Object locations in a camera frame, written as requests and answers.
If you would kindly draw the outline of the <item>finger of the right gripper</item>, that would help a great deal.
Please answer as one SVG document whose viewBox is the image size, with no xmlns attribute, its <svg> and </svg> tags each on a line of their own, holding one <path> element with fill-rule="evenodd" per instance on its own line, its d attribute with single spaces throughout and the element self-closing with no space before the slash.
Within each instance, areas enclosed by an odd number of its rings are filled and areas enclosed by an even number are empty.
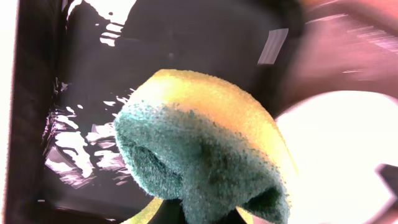
<svg viewBox="0 0 398 224">
<path fill-rule="evenodd" d="M 395 198 L 397 198 L 397 172 L 397 166 L 390 164 L 379 164 L 376 168 L 376 173 Z"/>
</svg>

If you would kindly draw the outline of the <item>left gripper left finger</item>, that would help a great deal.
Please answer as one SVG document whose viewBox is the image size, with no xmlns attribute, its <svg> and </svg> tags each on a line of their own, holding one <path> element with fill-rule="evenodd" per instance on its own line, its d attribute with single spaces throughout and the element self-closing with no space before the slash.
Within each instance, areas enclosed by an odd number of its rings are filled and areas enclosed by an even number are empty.
<svg viewBox="0 0 398 224">
<path fill-rule="evenodd" d="M 154 224 L 187 224 L 179 199 L 164 200 L 154 215 Z"/>
</svg>

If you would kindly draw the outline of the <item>green yellow sponge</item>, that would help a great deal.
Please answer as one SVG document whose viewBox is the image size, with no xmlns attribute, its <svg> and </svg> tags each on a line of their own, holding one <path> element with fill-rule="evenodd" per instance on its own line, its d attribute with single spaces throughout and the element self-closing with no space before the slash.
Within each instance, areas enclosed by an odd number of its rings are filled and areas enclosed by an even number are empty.
<svg viewBox="0 0 398 224">
<path fill-rule="evenodd" d="M 236 208 L 287 223 L 294 212 L 297 171 L 273 117 L 226 80 L 159 70 L 114 129 L 134 180 L 156 198 L 179 199 L 188 223 L 215 223 Z"/>
</svg>

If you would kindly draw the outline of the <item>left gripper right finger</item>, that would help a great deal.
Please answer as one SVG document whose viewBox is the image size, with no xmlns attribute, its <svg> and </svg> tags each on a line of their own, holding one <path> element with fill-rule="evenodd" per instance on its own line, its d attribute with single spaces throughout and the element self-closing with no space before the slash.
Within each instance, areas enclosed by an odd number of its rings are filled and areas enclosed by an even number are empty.
<svg viewBox="0 0 398 224">
<path fill-rule="evenodd" d="M 236 209 L 230 211 L 225 217 L 217 221 L 217 224 L 246 224 Z"/>
</svg>

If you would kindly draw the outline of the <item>white plate stained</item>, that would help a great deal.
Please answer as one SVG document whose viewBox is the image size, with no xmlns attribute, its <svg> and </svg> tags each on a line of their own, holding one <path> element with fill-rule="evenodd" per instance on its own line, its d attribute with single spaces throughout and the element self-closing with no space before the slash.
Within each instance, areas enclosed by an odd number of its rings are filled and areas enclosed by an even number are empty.
<svg viewBox="0 0 398 224">
<path fill-rule="evenodd" d="M 367 91 L 313 96 L 277 118 L 298 169 L 291 223 L 396 223 L 395 198 L 376 173 L 397 166 L 397 100 Z"/>
</svg>

